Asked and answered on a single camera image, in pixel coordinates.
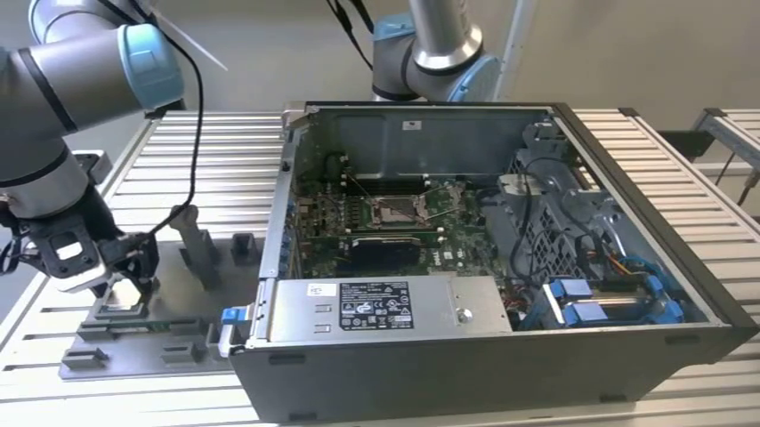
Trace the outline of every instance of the slotted metal rail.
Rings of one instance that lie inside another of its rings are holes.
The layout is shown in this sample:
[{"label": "slotted metal rail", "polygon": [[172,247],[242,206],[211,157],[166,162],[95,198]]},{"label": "slotted metal rail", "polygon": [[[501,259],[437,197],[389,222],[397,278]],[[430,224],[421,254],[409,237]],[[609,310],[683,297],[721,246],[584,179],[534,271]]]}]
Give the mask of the slotted metal rail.
[{"label": "slotted metal rail", "polygon": [[[760,321],[760,230],[639,117],[576,110],[744,309]],[[196,116],[148,123],[102,190],[127,230],[147,230],[182,202]],[[281,155],[279,113],[211,113],[198,168],[200,227],[215,236],[266,229]],[[163,240],[178,239],[172,230]],[[64,383],[63,351],[92,304],[38,277],[0,328],[0,422],[132,426],[261,425],[233,372]],[[760,420],[760,339],[720,363],[681,369],[636,404],[457,415],[346,426],[713,426]]]}]

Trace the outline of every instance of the motherboard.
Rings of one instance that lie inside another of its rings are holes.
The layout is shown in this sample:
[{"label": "motherboard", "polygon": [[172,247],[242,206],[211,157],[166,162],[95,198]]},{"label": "motherboard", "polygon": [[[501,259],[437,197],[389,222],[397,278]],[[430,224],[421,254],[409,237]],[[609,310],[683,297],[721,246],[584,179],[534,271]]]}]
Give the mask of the motherboard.
[{"label": "motherboard", "polygon": [[305,181],[298,189],[298,244],[305,278],[506,277],[506,263],[480,211],[482,192],[465,179]]}]

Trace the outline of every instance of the warning label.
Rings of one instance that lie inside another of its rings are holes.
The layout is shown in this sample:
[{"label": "warning label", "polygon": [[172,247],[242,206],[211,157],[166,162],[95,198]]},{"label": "warning label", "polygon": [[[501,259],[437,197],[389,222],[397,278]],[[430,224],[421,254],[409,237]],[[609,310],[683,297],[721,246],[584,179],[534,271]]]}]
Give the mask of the warning label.
[{"label": "warning label", "polygon": [[414,328],[409,282],[341,283],[341,328],[345,331]]}]

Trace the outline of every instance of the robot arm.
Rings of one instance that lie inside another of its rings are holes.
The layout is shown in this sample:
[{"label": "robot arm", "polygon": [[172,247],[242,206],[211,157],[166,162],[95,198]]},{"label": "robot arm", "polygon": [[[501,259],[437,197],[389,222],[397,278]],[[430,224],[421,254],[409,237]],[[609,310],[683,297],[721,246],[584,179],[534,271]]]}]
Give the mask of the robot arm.
[{"label": "robot arm", "polygon": [[42,44],[0,49],[0,222],[16,241],[4,258],[68,280],[70,290],[112,272],[150,281],[155,241],[119,231],[62,137],[182,97],[171,47],[155,27],[122,25],[96,0],[36,0],[30,23]]},{"label": "robot arm", "polygon": [[375,26],[374,100],[490,101],[500,61],[484,51],[466,0],[410,0],[410,10]]}]

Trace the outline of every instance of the white wall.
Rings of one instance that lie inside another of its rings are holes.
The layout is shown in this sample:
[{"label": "white wall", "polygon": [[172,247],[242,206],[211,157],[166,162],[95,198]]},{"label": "white wall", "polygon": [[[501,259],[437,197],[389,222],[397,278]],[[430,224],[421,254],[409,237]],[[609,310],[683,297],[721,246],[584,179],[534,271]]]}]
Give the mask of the white wall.
[{"label": "white wall", "polygon": [[635,107],[660,127],[757,108],[759,19],[757,0],[538,0],[510,98]]},{"label": "white wall", "polygon": [[[371,35],[349,2],[354,34],[371,60]],[[409,10],[408,0],[367,0],[379,16]],[[514,0],[470,0],[488,49],[501,56]],[[159,11],[230,69],[200,57],[210,109],[279,109],[287,101],[369,99],[371,74],[323,0],[162,0]],[[187,101],[196,89],[187,74]]]}]

